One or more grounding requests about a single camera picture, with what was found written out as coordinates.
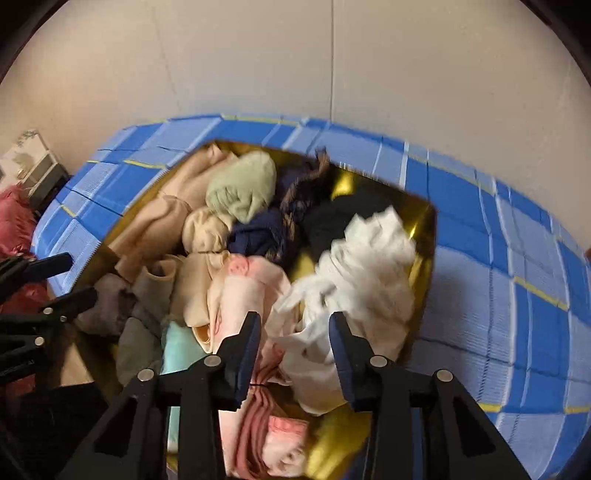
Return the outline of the grey knitted sock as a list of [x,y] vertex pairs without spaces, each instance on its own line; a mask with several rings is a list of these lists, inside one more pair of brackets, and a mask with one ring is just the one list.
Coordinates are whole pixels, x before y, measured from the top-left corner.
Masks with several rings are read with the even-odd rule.
[[94,285],[95,305],[80,314],[77,325],[86,334],[118,339],[115,370],[125,386],[144,370],[161,366],[161,321],[168,312],[170,289],[144,271],[130,285],[107,273]]

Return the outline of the mint green cloth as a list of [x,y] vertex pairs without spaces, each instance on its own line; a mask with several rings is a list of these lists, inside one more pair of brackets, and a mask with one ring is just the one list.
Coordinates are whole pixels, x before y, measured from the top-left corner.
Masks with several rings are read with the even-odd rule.
[[[193,363],[204,358],[205,352],[195,340],[192,329],[172,322],[163,336],[163,357],[160,373],[176,373],[188,369]],[[167,452],[178,451],[180,408],[170,408],[167,432]]]

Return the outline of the white cloth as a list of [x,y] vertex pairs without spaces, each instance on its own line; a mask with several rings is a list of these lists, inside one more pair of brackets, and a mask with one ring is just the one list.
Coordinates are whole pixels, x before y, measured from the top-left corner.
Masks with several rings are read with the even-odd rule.
[[332,313],[344,313],[352,333],[366,338],[376,354],[398,358],[414,313],[408,274],[415,258],[416,243],[393,207],[368,219],[355,216],[314,272],[273,304],[267,333],[297,309],[294,328],[281,329],[273,342],[283,349],[280,375],[305,412],[324,415],[346,402],[329,343]]

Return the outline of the light green knitted sock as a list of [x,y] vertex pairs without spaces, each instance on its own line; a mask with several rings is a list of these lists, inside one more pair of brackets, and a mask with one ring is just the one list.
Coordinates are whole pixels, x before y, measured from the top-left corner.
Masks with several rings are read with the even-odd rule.
[[269,153],[256,150],[236,157],[212,178],[205,202],[216,214],[249,223],[270,207],[275,190],[276,164]]

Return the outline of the red ruffled cushion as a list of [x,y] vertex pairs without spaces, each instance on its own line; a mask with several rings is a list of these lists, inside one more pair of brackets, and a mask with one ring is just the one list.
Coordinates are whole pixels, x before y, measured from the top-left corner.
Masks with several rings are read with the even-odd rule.
[[19,184],[1,192],[1,401],[34,391],[52,329],[43,262],[30,252],[35,230],[28,195]]

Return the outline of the pink patterned cloth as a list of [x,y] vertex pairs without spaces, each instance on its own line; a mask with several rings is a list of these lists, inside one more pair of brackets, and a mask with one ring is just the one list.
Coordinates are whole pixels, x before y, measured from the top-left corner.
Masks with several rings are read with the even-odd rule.
[[[222,341],[242,329],[252,311],[260,321],[269,320],[271,307],[287,293],[290,281],[283,269],[260,256],[231,254],[207,292],[208,350],[215,353]],[[259,353],[253,367],[249,390],[235,412],[221,411],[221,444],[226,473],[242,479],[294,478],[304,474],[308,422],[288,418],[271,395],[269,384],[280,382],[283,349],[273,342],[281,329],[297,323],[297,309],[291,308],[270,333],[262,331]]]

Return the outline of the blue plaid mattress cover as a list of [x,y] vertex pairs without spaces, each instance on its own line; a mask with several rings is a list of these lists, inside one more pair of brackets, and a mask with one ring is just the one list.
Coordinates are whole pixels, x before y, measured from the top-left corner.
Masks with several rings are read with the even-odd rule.
[[132,203],[190,150],[229,140],[311,154],[432,201],[433,283],[413,369],[451,369],[534,479],[553,479],[590,427],[590,264],[541,206],[447,155],[314,118],[203,115],[115,133],[42,215],[32,240],[72,269],[69,292]]

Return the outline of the small white shelf unit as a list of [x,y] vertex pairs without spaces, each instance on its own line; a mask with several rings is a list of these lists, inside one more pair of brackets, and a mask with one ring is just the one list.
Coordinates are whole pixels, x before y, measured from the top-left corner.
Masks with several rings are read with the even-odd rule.
[[1,154],[1,189],[19,184],[32,208],[42,209],[49,204],[69,178],[35,129],[24,131]]

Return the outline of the dark red gold-lined box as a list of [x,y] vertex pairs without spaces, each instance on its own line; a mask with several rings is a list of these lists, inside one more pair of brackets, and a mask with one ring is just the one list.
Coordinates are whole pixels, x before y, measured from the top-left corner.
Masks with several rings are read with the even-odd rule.
[[144,368],[186,370],[217,355],[249,314],[259,347],[245,399],[218,414],[226,475],[317,476],[362,434],[335,430],[345,398],[329,318],[376,353],[406,360],[419,330],[436,238],[426,200],[310,158],[246,144],[188,154],[110,241],[114,263],[76,318],[116,345],[127,384]]

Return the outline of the dark navy cloth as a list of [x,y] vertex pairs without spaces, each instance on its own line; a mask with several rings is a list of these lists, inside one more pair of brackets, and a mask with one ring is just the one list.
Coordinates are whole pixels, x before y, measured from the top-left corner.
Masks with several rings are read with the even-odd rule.
[[256,213],[246,223],[235,223],[226,240],[232,254],[262,256],[286,267],[300,248],[298,235],[308,211],[328,198],[327,175],[331,159],[325,148],[290,167],[276,181],[276,196],[270,208]]

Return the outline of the black cloth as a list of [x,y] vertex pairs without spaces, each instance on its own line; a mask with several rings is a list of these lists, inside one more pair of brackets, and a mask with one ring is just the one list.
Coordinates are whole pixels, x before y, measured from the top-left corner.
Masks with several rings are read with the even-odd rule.
[[349,222],[356,215],[368,219],[387,209],[391,201],[378,193],[358,191],[335,197],[315,207],[304,217],[311,258],[318,262],[322,253],[331,249],[332,241],[344,239]]

